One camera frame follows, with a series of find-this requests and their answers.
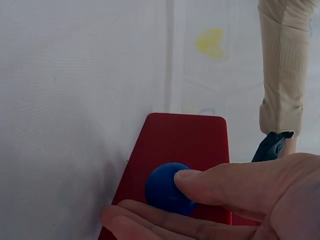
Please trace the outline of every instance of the hand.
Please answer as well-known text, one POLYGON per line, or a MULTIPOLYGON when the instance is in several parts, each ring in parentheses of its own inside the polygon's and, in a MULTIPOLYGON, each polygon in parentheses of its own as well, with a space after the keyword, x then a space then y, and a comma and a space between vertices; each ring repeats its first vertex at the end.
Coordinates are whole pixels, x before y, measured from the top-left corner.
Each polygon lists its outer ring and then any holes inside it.
POLYGON ((292 154, 221 164, 174 178, 191 200, 219 205, 260 226, 230 226, 165 212, 133 200, 108 206, 101 223, 118 240, 319 240, 320 157, 292 154))

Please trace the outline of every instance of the yellow stain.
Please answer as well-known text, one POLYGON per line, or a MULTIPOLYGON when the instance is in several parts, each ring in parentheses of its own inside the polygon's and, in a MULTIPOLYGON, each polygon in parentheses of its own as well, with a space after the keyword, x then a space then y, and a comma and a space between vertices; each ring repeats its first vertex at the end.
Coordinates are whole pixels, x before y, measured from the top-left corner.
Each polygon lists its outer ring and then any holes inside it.
POLYGON ((223 39, 223 30, 213 28, 204 31, 195 40, 195 47, 206 56, 221 59, 224 57, 224 51, 218 45, 223 39))

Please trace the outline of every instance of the person's leg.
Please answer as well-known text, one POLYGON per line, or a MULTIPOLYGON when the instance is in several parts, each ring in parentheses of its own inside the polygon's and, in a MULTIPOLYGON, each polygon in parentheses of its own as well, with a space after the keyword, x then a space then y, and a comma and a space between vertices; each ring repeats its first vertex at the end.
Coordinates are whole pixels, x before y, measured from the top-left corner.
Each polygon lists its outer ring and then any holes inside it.
POLYGON ((295 153, 301 132, 309 62, 309 19, 319 0, 260 0, 264 99, 263 133, 294 132, 282 156, 295 153))

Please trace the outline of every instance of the white sheet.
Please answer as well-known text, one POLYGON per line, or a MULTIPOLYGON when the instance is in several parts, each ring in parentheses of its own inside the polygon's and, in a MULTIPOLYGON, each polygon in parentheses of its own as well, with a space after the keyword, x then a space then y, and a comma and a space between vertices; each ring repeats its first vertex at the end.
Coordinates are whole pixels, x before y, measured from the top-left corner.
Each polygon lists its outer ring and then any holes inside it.
MULTIPOLYGON (((311 27, 298 150, 320 154, 318 11, 311 27)), ((151 112, 222 116, 231 161, 250 161, 262 97, 251 0, 1 1, 0 239, 97 239, 151 112)))

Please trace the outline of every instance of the red block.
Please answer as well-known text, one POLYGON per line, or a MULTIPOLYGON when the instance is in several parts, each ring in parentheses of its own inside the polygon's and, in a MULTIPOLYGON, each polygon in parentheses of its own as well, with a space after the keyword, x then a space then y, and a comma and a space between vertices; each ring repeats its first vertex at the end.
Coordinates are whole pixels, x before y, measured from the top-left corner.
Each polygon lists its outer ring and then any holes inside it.
MULTIPOLYGON (((229 162, 226 121, 217 116, 152 113, 143 125, 112 204, 132 199, 146 203, 150 173, 166 163, 186 164, 204 171, 229 162)), ((199 204, 190 217, 231 224, 231 214, 219 206, 199 204)), ((99 240, 115 240, 102 228, 99 240)))

